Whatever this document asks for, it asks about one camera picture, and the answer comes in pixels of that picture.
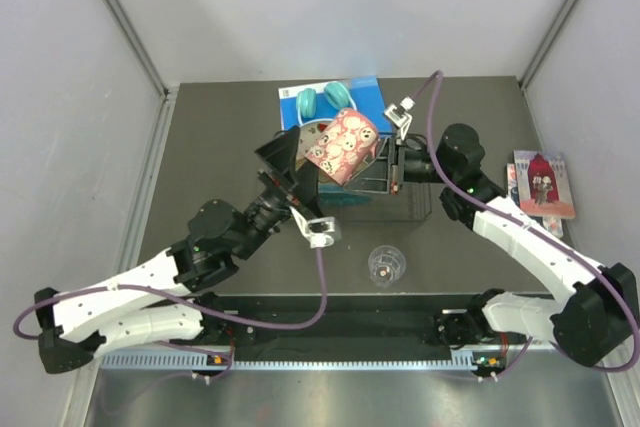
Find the teal scalloped plate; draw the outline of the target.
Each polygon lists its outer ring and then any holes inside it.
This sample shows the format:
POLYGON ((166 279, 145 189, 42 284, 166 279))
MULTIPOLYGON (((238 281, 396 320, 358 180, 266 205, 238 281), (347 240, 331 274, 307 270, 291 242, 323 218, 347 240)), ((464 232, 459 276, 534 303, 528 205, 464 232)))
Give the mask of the teal scalloped plate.
POLYGON ((371 197, 366 194, 348 191, 335 184, 320 184, 318 195, 319 203, 324 207, 365 205, 371 201, 371 197))

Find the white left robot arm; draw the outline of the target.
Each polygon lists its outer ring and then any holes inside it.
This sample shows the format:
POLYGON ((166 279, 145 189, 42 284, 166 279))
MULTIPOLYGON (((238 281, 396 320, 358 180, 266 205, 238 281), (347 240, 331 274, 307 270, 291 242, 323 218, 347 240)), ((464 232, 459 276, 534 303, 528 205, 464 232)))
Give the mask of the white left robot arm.
POLYGON ((226 334, 225 317, 190 297, 233 276, 237 261, 249 259, 288 220, 311 248, 332 246, 339 227, 320 210, 319 169, 296 163, 300 133, 294 126, 257 149, 264 190, 246 209, 208 201, 189 221, 185 239, 139 266, 80 291, 36 292, 45 371, 70 372, 114 350, 157 341, 216 343, 226 334))

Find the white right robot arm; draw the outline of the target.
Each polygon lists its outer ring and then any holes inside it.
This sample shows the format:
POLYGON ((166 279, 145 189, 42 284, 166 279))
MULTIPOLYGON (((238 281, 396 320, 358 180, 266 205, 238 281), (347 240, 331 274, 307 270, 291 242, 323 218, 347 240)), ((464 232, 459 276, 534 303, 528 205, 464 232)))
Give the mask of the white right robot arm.
POLYGON ((596 366, 627 340, 639 340, 636 279, 626 266, 606 267, 571 249, 531 219, 481 170, 477 132, 452 124, 438 144, 427 138, 403 179, 442 183, 441 204, 454 221, 493 243, 550 293, 526 297, 490 289, 466 308, 464 325, 476 341, 517 333, 549 342, 574 362, 596 366))

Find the clear drinking glass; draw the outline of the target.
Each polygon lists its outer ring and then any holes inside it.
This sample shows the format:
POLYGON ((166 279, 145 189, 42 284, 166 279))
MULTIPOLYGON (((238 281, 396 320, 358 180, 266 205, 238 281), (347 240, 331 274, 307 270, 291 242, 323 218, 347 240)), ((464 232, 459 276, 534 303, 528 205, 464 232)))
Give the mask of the clear drinking glass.
POLYGON ((397 282, 404 275, 406 267, 406 257, 393 246, 376 247, 368 258, 370 278, 379 287, 389 287, 397 282))

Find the pink glass mug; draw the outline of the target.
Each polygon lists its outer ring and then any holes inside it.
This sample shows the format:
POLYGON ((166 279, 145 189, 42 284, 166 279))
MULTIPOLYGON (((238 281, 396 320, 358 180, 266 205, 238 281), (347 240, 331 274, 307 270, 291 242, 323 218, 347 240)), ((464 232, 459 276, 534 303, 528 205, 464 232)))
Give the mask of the pink glass mug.
POLYGON ((363 114, 344 108, 310 147, 305 158, 337 185, 344 186, 375 149, 379 131, 363 114))

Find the white watermelon pattern plate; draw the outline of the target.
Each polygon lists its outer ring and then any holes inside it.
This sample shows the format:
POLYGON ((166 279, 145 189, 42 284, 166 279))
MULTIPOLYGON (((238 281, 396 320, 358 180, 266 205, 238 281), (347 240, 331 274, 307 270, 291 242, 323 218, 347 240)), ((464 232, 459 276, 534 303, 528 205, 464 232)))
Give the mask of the white watermelon pattern plate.
POLYGON ((330 136, 325 133, 330 121, 312 121, 300 127, 296 163, 303 162, 309 155, 322 157, 330 136))

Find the black wire dish rack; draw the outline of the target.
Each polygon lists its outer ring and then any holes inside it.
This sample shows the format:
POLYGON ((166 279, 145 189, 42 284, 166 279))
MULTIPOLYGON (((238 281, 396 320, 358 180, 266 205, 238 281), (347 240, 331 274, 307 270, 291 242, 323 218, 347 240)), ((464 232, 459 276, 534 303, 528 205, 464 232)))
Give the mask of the black wire dish rack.
MULTIPOLYGON (((378 142, 383 139, 389 139, 391 135, 392 132, 389 136, 381 135, 378 142)), ((355 173, 371 160, 375 149, 367 155, 355 173)), ((337 185, 323 172, 318 173, 318 186, 320 184, 337 185)), ((431 190, 429 184, 407 183, 397 195, 366 195, 371 197, 371 201, 365 205, 349 207, 324 207, 320 203, 319 205, 326 215, 334 216, 342 223, 420 223, 431 214, 431 190)))

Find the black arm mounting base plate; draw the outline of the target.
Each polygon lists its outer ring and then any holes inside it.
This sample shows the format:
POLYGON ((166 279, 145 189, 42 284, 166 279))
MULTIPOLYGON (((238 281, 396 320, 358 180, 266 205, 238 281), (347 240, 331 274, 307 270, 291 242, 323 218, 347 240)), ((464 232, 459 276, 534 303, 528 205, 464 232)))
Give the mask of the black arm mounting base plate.
POLYGON ((237 347, 282 346, 290 349, 303 340, 374 341, 411 340, 420 346, 461 348, 495 339, 471 318, 467 295, 331 294, 319 320, 302 329, 287 327, 305 322, 320 306, 318 296, 216 296, 206 294, 199 306, 236 315, 253 322, 278 323, 279 328, 243 325, 213 316, 205 317, 203 339, 228 335, 237 347))

